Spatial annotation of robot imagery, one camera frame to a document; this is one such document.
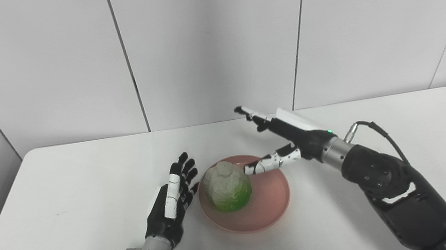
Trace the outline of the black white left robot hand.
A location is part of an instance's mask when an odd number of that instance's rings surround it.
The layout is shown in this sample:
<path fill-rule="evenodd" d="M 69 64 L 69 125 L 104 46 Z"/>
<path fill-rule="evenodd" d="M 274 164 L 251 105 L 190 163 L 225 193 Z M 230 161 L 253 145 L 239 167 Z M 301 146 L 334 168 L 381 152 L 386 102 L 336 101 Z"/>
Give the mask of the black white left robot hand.
<path fill-rule="evenodd" d="M 198 169 L 193 158 L 182 152 L 169 170 L 168 181 L 158 190 L 147 218 L 146 237 L 161 237 L 175 248 L 182 239 L 187 208 L 198 192 L 199 182 L 192 183 Z"/>

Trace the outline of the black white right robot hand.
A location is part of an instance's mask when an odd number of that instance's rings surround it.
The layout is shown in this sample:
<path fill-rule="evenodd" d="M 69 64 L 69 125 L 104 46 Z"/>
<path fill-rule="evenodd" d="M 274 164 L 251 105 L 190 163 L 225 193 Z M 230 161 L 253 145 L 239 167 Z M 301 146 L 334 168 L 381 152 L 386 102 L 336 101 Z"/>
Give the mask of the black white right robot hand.
<path fill-rule="evenodd" d="M 321 162 L 325 145 L 335 137 L 330 130 L 320 129 L 301 116 L 282 108 L 279 108 L 276 116 L 272 118 L 244 106 L 235 107 L 234 112 L 253 122 L 258 132 L 269 130 L 289 141 L 288 145 L 280 147 L 272 154 L 245 165 L 243 171 L 247 175 L 279 169 L 300 158 Z"/>

